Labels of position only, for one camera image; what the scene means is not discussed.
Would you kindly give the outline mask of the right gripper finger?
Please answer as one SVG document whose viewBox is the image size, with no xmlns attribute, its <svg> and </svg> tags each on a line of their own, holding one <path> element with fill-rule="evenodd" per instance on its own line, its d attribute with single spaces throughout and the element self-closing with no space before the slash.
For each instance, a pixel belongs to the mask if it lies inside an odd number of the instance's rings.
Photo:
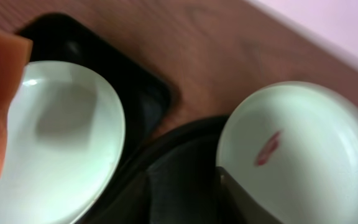
<svg viewBox="0 0 358 224">
<path fill-rule="evenodd" d="M 223 224 L 281 224 L 262 208 L 223 168 L 215 168 L 219 222 Z"/>
</svg>

